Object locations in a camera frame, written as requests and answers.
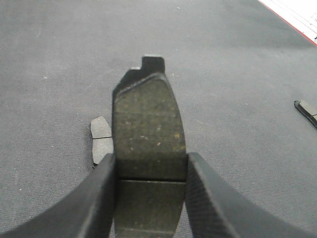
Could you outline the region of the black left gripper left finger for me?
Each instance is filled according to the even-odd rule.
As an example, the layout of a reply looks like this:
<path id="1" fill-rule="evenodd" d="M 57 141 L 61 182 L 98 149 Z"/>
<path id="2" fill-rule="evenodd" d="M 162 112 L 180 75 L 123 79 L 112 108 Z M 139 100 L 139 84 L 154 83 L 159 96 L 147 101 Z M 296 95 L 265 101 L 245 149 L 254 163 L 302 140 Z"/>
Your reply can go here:
<path id="1" fill-rule="evenodd" d="M 115 208 L 115 158 L 107 154 L 70 194 L 2 238 L 107 238 Z"/>

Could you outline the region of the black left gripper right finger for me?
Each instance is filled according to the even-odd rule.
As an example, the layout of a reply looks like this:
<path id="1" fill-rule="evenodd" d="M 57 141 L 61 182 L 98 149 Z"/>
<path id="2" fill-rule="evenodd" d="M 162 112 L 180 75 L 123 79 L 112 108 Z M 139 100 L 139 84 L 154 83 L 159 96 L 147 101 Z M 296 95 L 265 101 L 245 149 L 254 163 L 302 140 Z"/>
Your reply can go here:
<path id="1" fill-rule="evenodd" d="M 196 152 L 188 153 L 186 210 L 195 238 L 313 238 L 252 203 Z"/>

